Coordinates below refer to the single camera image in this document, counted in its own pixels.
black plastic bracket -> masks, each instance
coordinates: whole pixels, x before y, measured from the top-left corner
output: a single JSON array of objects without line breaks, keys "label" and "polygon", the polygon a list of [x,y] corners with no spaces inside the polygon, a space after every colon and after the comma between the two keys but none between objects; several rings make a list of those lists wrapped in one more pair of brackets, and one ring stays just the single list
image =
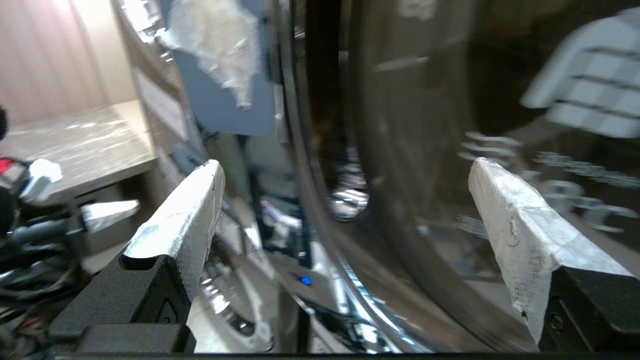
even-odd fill
[{"label": "black plastic bracket", "polygon": [[191,301],[173,258],[162,255],[133,259],[120,255],[53,321],[49,337],[58,353],[71,352],[82,346],[83,332],[96,325],[184,325],[190,308]]},{"label": "black plastic bracket", "polygon": [[541,351],[639,351],[640,281],[562,266],[553,273]]}]

